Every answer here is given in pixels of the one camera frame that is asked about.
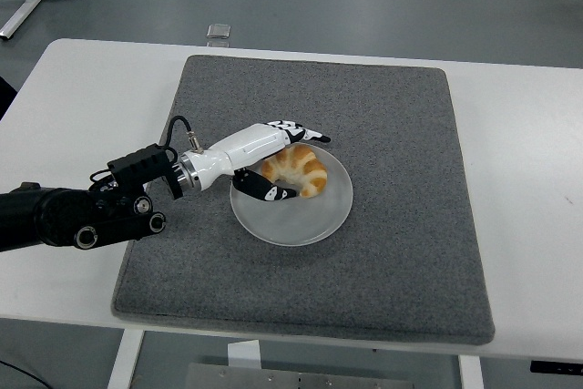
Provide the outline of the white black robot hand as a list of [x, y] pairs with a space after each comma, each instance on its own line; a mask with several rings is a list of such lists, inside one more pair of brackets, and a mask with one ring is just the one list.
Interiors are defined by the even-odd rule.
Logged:
[[328, 143], [331, 139], [317, 131], [287, 120], [257, 123], [220, 140], [204, 149], [194, 134], [188, 133], [191, 149], [182, 153], [173, 166], [183, 190], [208, 189], [222, 176], [231, 176], [232, 187], [256, 200], [275, 201], [295, 198], [294, 189], [284, 189], [268, 181], [251, 166], [267, 159], [293, 143], [316, 140]]

